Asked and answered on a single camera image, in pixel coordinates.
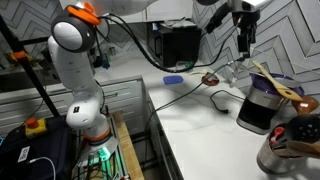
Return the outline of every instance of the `purple object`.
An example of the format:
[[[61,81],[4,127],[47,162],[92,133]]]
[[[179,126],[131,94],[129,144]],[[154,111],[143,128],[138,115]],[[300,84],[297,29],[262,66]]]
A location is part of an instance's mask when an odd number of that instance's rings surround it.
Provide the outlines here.
[[[256,88],[259,89],[260,91],[263,91],[267,94],[272,94],[272,95],[276,95],[276,96],[281,96],[278,91],[276,90],[276,88],[274,88],[273,84],[265,77],[262,76],[258,76],[252,73],[249,73],[252,79],[252,85]],[[284,78],[284,79],[290,79],[293,80],[292,78],[285,76],[283,74],[275,74],[275,73],[270,73],[270,75],[272,77],[280,77],[280,78]],[[304,90],[303,88],[297,87],[297,88],[290,88],[291,90],[293,90],[294,92],[296,92],[299,96],[304,96]]]
[[[168,85],[168,84],[178,84],[178,83],[181,83],[182,81],[183,81],[183,78],[181,76],[179,76],[179,75],[163,77],[163,82],[166,85]]]

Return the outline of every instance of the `blue object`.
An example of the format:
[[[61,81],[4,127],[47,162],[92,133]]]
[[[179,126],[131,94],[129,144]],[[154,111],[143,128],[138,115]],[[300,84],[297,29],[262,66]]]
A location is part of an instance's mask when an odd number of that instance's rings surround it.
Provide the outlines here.
[[[181,83],[182,81],[183,81],[183,78],[181,76],[179,76],[179,75],[163,77],[163,82],[166,85],[168,85],[168,84],[178,84],[178,83]]]
[[[109,69],[110,67],[109,57],[107,54],[103,54],[102,56],[102,67],[105,69]]]

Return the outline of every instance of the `metal pole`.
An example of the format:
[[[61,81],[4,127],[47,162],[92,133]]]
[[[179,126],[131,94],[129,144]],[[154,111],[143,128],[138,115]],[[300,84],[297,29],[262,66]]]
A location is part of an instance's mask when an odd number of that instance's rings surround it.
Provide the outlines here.
[[[11,47],[13,52],[24,51],[24,47],[23,47],[22,43],[19,41],[19,39],[17,37],[13,36],[13,34],[11,33],[7,24],[4,22],[1,15],[0,15],[0,31],[3,35],[3,37],[8,42],[8,44]],[[39,94],[41,95],[44,102],[47,104],[51,113],[56,117],[60,116],[58,110],[54,106],[53,102],[51,101],[50,97],[48,96],[47,92],[43,88],[41,82],[39,81],[37,75],[35,74],[32,67],[30,66],[29,60],[25,57],[25,58],[19,59],[18,62],[22,65],[23,69],[28,74],[29,78],[31,79],[34,86],[37,88]]]

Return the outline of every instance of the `white countertop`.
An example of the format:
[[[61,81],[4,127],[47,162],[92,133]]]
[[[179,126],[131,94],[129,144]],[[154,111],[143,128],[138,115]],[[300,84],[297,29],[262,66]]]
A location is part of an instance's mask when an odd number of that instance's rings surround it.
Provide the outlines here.
[[[182,83],[164,85],[163,77],[168,75],[172,74],[157,70],[137,52],[119,55],[109,70],[96,69],[95,78],[100,82],[116,82],[142,77],[154,107],[158,108],[195,88],[203,76],[179,74],[184,78]],[[217,106],[231,113],[222,114],[214,108],[209,97],[217,90],[245,97],[237,88],[229,88],[223,78],[220,80],[219,85],[202,85],[191,95],[157,112],[185,180],[313,180],[320,177],[320,161],[316,159],[309,159],[306,166],[287,175],[268,175],[260,170],[256,156],[266,136],[245,130],[236,123],[241,100],[218,93],[214,98]],[[61,88],[61,84],[48,87],[49,90],[57,88]]]

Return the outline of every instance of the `stainless steel container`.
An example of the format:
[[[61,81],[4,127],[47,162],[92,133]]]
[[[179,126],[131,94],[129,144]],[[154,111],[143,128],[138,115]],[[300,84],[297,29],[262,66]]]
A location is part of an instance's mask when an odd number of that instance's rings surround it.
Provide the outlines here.
[[[242,104],[237,123],[257,134],[267,134],[270,131],[272,118],[289,101],[281,96],[266,78],[254,74],[250,76],[253,83]],[[279,74],[271,73],[271,76],[291,79]],[[293,90],[300,96],[304,95],[301,87]]]
[[[307,159],[307,157],[283,158],[275,155],[269,146],[269,137],[257,155],[260,169],[268,174],[284,174],[293,171],[304,164]]]

